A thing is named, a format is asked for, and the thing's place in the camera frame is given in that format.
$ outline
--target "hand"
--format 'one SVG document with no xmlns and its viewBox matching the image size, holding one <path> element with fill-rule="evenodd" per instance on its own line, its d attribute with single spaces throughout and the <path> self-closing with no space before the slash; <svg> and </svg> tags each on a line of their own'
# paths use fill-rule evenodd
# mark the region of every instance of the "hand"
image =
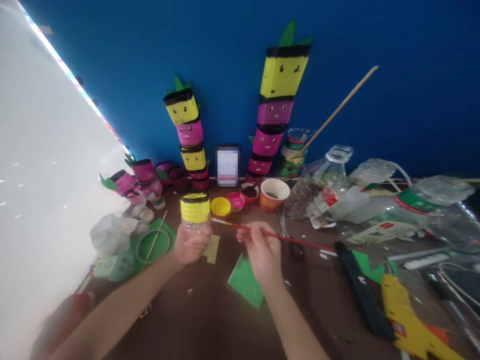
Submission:
<svg viewBox="0 0 480 360">
<path fill-rule="evenodd" d="M 249 230 L 238 229 L 236 238 L 245 243 L 251 268 L 263 291 L 283 282 L 280 241 L 273 236 L 263 236 L 261 230 L 275 231 L 266 222 L 254 221 L 247 224 Z"/>
<path fill-rule="evenodd" d="M 202 256 L 202 251 L 207 247 L 212 236 L 212 228 L 199 235 L 191 235 L 184 229 L 182 224 L 176 232 L 174 254 L 182 265 L 196 262 Z"/>
</svg>

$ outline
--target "stacked bottle totem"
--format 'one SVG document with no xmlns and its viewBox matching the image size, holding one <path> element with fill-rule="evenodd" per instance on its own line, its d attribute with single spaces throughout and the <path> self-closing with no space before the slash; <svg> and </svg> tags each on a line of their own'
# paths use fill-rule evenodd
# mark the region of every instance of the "stacked bottle totem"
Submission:
<svg viewBox="0 0 480 360">
<path fill-rule="evenodd" d="M 294 106 L 295 94 L 304 74 L 311 38 L 293 45 L 295 22 L 286 27 L 279 47 L 266 53 L 260 86 L 260 105 L 253 148 L 245 182 L 260 184 L 268 174 Z"/>
<path fill-rule="evenodd" d="M 177 91 L 170 92 L 163 98 L 163 102 L 176 126 L 181 157 L 190 173 L 193 187 L 197 190 L 206 190 L 210 187 L 210 179 L 199 108 L 192 88 L 189 85 L 184 88 L 176 76 L 175 88 Z"/>
</svg>

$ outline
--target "wooden stick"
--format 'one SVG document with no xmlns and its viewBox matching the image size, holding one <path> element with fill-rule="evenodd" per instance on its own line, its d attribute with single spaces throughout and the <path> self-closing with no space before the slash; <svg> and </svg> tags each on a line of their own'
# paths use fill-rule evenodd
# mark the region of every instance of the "wooden stick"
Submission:
<svg viewBox="0 0 480 360">
<path fill-rule="evenodd" d="M 235 223 L 232 223 L 232 222 L 226 222 L 226 221 L 224 221 L 224 220 L 219 220 L 219 219 L 214 218 L 214 217 L 212 217 L 211 220 L 212 220 L 213 222 L 216 222 L 216 223 L 225 224 L 225 225 L 230 225 L 230 226 L 234 226 L 234 227 L 240 228 L 240 229 L 251 230 L 251 228 L 248 227 L 248 226 L 240 225 L 240 224 L 235 224 Z M 316 249 L 320 249 L 320 250 L 326 250 L 326 251 L 329 251 L 329 252 L 332 252 L 332 253 L 335 252 L 333 249 L 328 248 L 328 247 L 323 247 L 323 246 L 314 245 L 314 244 L 311 244 L 311 243 L 309 243 L 309 242 L 300 241 L 300 240 L 294 239 L 294 238 L 292 238 L 292 237 L 285 237 L 285 236 L 278 235 L 278 234 L 273 233 L 273 232 L 268 232 L 268 231 L 263 231 L 263 230 L 260 230 L 260 231 L 261 231 L 262 235 L 265 235 L 265 236 L 271 236 L 271 237 L 274 237 L 274 238 L 277 238 L 277 239 L 287 240 L 287 241 L 292 242 L 292 243 L 302 244 L 302 245 L 309 246 L 309 247 L 311 247 L 311 248 L 316 248 Z"/>
<path fill-rule="evenodd" d="M 342 110 L 342 108 L 344 107 L 344 105 L 346 103 L 349 102 L 349 100 L 355 95 L 355 93 L 362 87 L 363 84 L 365 84 L 365 82 L 369 79 L 370 76 L 372 76 L 372 74 L 375 72 L 375 70 L 377 70 L 379 67 L 378 66 L 374 66 L 371 68 L 371 70 L 363 77 L 363 79 L 353 88 L 352 91 L 350 91 L 350 93 L 348 94 L 348 96 L 345 98 L 345 100 L 342 101 L 342 103 L 336 108 L 336 110 L 333 112 L 332 115 L 330 115 L 330 117 L 327 119 L 327 121 L 325 121 L 323 123 L 323 125 L 317 130 L 317 132 L 315 133 L 315 135 L 312 136 L 312 138 L 310 139 L 309 142 L 306 143 L 306 145 L 303 147 L 302 150 L 300 150 L 299 152 L 293 154 L 292 156 L 289 156 L 290 159 L 294 159 L 294 158 L 299 158 L 301 156 L 301 154 L 304 153 L 304 151 L 310 146 L 310 144 L 312 143 L 313 140 L 315 140 L 315 138 L 320 134 L 320 132 L 322 132 L 322 130 L 329 124 L 329 122 L 332 121 L 332 119 L 335 117 L 335 115 L 337 115 L 339 113 L 340 110 Z"/>
<path fill-rule="evenodd" d="M 162 229 L 162 226 L 164 225 L 164 221 L 165 221 L 165 218 L 167 217 L 168 212 L 169 211 L 166 210 L 165 213 L 163 214 L 163 218 L 161 219 L 160 227 L 158 228 L 159 230 Z M 152 251 L 154 250 L 154 247 L 155 247 L 155 244 L 157 243 L 157 239 L 159 238 L 159 235 L 160 235 L 160 233 L 157 232 L 156 235 L 155 235 L 155 239 L 151 243 L 150 251 L 148 252 L 148 255 L 146 257 L 146 261 L 150 260 L 150 255 L 152 255 Z M 147 264 L 143 264 L 143 267 L 141 268 L 142 271 L 145 269 L 146 266 L 147 266 Z"/>
</svg>

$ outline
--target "blue wall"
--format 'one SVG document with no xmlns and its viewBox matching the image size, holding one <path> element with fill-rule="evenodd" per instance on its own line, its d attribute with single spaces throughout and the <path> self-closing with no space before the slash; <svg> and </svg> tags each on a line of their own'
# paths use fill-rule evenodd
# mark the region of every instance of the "blue wall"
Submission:
<svg viewBox="0 0 480 360">
<path fill-rule="evenodd" d="M 162 103 L 176 73 L 203 103 L 207 158 L 216 144 L 239 143 L 243 176 L 266 50 L 294 18 L 295 39 L 314 40 L 291 126 L 317 129 L 380 66 L 309 160 L 346 144 L 350 169 L 377 157 L 411 176 L 480 176 L 478 0 L 21 2 L 52 28 L 49 40 L 138 158 L 182 163 Z"/>
</svg>

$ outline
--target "smartphone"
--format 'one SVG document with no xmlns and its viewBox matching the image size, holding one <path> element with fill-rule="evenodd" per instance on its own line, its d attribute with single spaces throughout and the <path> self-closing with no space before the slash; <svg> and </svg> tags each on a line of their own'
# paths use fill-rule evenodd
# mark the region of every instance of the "smartphone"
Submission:
<svg viewBox="0 0 480 360">
<path fill-rule="evenodd" d="M 240 145 L 216 146 L 216 179 L 219 187 L 237 187 L 239 184 Z"/>
</svg>

